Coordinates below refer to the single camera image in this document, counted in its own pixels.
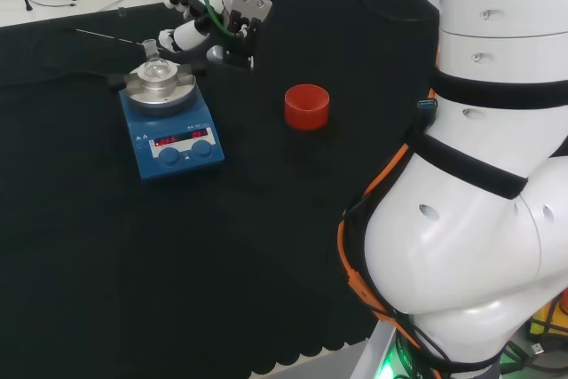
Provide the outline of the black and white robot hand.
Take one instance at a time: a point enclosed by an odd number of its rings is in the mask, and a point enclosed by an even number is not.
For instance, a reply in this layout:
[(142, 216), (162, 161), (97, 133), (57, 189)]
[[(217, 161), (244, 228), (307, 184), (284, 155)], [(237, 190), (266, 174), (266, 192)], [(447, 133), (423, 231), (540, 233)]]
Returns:
[(168, 9), (181, 12), (184, 23), (175, 29), (164, 29), (159, 45), (172, 53), (191, 51), (206, 42), (217, 25), (209, 15), (205, 0), (164, 0)]

